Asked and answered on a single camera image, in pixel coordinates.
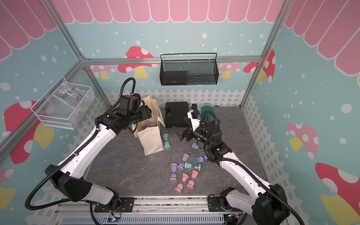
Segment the green hourglass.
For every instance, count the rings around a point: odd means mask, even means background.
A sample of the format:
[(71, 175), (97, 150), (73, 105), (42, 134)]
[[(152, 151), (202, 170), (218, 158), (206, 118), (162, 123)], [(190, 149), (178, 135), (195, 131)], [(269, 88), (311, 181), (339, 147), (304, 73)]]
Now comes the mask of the green hourglass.
[(201, 164), (197, 164), (197, 165), (192, 165), (189, 162), (185, 162), (184, 167), (186, 169), (195, 169), (196, 171), (200, 171), (201, 170)]
[(164, 148), (165, 149), (170, 149), (171, 148), (171, 145), (170, 145), (170, 143), (169, 143), (169, 134), (167, 134), (167, 133), (165, 133), (165, 134), (163, 134), (163, 140), (164, 140)]

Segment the purple hourglass bottom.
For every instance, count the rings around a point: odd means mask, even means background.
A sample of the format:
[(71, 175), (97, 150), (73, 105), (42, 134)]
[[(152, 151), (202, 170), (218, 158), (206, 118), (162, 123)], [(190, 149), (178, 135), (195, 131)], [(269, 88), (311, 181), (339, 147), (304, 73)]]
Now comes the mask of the purple hourglass bottom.
[(169, 181), (170, 181), (170, 182), (177, 182), (177, 175), (176, 175), (176, 173), (172, 173)]

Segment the purple hourglass top cluster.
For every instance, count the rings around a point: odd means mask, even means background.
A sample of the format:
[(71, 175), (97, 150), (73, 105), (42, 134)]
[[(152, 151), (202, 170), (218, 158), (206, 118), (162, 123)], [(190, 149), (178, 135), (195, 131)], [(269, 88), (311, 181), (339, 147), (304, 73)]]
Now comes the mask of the purple hourglass top cluster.
[(157, 126), (158, 126), (157, 123), (146, 121), (143, 124), (142, 129), (146, 129), (146, 128), (150, 128), (150, 127), (157, 127)]

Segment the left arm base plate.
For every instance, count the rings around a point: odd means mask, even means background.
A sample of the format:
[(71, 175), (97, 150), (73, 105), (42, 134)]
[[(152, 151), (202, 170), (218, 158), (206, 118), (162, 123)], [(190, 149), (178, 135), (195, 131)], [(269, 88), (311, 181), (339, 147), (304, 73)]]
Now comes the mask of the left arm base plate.
[(132, 212), (135, 205), (134, 197), (115, 197), (110, 203), (106, 205), (98, 204), (95, 206), (96, 213), (105, 212)]

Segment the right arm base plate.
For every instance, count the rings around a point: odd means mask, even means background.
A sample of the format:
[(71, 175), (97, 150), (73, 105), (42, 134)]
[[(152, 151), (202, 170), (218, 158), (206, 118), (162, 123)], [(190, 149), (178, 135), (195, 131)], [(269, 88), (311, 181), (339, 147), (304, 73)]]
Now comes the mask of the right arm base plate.
[(207, 196), (209, 212), (242, 212), (242, 210), (233, 208), (225, 198), (215, 195)]

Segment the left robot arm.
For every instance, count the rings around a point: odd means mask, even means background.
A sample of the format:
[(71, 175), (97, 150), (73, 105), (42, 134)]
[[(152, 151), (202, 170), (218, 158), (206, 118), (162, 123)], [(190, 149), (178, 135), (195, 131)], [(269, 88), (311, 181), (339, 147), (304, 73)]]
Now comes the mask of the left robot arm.
[[(95, 118), (95, 127), (89, 136), (57, 166), (46, 169), (46, 177), (31, 191), (24, 207), (35, 211), (65, 202), (87, 202), (90, 205), (101, 204), (108, 211), (117, 211), (122, 202), (119, 194), (108, 188), (87, 181), (83, 175), (86, 169), (101, 150), (121, 131), (129, 129), (135, 132), (139, 122), (152, 116), (151, 109), (138, 93), (135, 93), (136, 80), (131, 77), (124, 81), (116, 103), (105, 113)], [(53, 186), (66, 196), (65, 199), (32, 205), (36, 193), (50, 181)]]

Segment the cream canvas tote bag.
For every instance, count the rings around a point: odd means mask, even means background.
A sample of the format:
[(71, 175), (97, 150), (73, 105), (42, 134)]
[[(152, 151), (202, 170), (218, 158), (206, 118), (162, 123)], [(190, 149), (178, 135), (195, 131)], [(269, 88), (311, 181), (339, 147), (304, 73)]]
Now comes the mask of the cream canvas tote bag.
[[(134, 136), (139, 139), (144, 149), (145, 156), (148, 156), (164, 150), (162, 136), (160, 134), (160, 125), (165, 127), (165, 123), (157, 100), (152, 99), (150, 96), (147, 96), (143, 100), (152, 110), (152, 116), (151, 118), (138, 123)], [(143, 129), (142, 126), (146, 121), (157, 123), (157, 127)]]

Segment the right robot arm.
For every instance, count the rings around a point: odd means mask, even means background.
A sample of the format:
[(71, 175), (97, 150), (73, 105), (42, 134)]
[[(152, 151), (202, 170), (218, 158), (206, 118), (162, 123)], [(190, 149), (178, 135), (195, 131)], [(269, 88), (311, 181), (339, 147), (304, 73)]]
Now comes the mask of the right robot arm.
[(188, 142), (195, 139), (202, 143), (201, 150), (208, 161), (229, 172), (247, 191), (247, 194), (243, 194), (234, 188), (225, 190), (220, 195), (225, 206), (251, 214), (258, 225), (280, 225), (290, 215), (300, 225), (304, 224), (300, 215), (287, 203), (284, 189), (256, 175), (225, 144), (219, 127), (220, 120), (215, 113), (199, 113), (191, 109), (184, 120), (189, 126), (179, 133), (179, 139)]

